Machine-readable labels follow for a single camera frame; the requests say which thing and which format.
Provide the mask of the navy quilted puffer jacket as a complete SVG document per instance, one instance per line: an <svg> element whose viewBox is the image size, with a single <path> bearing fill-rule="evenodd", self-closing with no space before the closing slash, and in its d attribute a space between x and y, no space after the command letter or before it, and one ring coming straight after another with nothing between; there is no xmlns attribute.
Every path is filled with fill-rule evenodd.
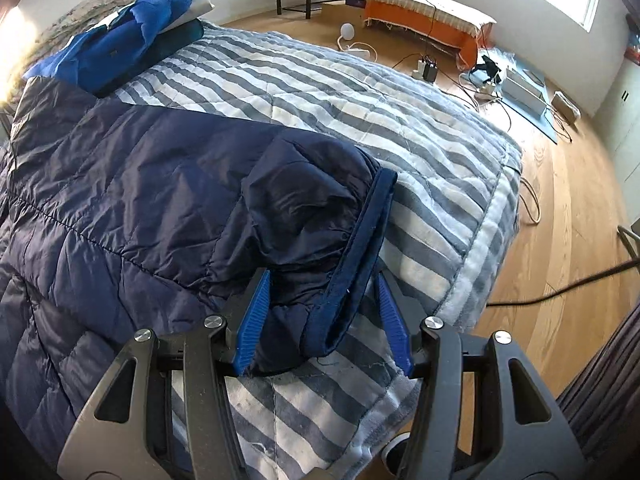
<svg viewBox="0 0 640 480"><path fill-rule="evenodd" d="M1 397L18 428L55 465L137 330L190 330L261 268L269 309L248 372L331 353L396 180L326 134L32 78L1 150Z"/></svg>

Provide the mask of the white box on mat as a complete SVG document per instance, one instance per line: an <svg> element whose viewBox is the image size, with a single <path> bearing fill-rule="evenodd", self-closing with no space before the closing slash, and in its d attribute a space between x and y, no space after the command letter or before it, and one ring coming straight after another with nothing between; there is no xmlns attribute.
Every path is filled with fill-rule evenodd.
<svg viewBox="0 0 640 480"><path fill-rule="evenodd" d="M518 70L510 67L506 69L506 79L501 85L501 90L504 96L517 102L534 116L541 116L547 109L544 90Z"/></svg>

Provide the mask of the blue and white garment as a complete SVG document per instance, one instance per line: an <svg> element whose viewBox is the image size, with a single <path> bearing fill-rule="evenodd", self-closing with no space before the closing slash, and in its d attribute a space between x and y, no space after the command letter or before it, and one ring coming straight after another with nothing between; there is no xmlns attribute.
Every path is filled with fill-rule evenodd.
<svg viewBox="0 0 640 480"><path fill-rule="evenodd" d="M159 34L212 9L209 0L134 0L110 24L82 32L30 66L22 79L53 78L93 94L133 66Z"/></svg>

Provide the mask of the blue white striped quilt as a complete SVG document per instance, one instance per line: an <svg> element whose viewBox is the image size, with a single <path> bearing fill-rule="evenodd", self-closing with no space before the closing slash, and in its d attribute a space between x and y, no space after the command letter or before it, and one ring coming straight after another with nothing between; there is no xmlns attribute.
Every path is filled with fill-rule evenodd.
<svg viewBox="0 0 640 480"><path fill-rule="evenodd" d="M402 292L459 330L477 324L518 230L523 169L518 144L484 117L392 68L280 32L216 25L116 94L363 148L398 177L381 257ZM420 392L395 366L371 297L328 356L227 388L254 479L314 468L355 478L413 415Z"/></svg>

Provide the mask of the floral folded blanket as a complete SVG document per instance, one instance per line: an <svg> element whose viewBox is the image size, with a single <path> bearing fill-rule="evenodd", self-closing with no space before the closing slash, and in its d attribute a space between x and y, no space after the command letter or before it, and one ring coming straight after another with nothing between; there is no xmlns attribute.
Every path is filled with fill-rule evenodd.
<svg viewBox="0 0 640 480"><path fill-rule="evenodd" d="M32 65L55 54L75 36L88 32L104 18L133 2L134 0L82 0L37 37L32 50L26 55L25 63Z"/></svg>

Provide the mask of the dark teal pillow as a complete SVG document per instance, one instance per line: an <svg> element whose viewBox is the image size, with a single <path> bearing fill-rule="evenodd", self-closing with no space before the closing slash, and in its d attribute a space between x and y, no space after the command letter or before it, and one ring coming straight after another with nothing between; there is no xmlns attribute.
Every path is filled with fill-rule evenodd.
<svg viewBox="0 0 640 480"><path fill-rule="evenodd" d="M134 79L134 77L162 62L178 50L190 46L190 44L200 40L203 36L204 26L200 20L192 20L168 30L168 32L162 32L154 39L145 54L134 62L133 66L127 68L122 74L108 82L101 89L93 92L93 94L97 98L109 96L131 79Z"/></svg>

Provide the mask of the white round lamp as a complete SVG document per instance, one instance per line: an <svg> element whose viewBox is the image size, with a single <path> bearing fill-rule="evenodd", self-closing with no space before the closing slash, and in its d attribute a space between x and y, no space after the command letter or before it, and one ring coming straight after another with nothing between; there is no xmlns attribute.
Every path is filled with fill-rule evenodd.
<svg viewBox="0 0 640 480"><path fill-rule="evenodd" d="M355 38L355 27L353 24L344 23L341 24L340 33L338 34L336 45L337 49L344 51L349 49L349 44Z"/></svg>

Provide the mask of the black power adapter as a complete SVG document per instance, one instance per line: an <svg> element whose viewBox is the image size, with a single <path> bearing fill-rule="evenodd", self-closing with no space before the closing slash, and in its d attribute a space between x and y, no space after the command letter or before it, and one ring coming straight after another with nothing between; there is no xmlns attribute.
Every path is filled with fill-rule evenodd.
<svg viewBox="0 0 640 480"><path fill-rule="evenodd" d="M438 66L435 61L426 60L424 62L423 80L429 84L434 84L438 75Z"/></svg>

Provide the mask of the orange covered bench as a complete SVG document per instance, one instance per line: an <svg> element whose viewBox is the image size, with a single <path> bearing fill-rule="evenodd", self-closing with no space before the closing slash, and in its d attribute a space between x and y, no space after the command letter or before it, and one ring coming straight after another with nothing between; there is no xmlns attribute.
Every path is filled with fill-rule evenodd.
<svg viewBox="0 0 640 480"><path fill-rule="evenodd" d="M456 0L367 0L363 23L410 30L454 50L460 70L472 68L497 21Z"/></svg>

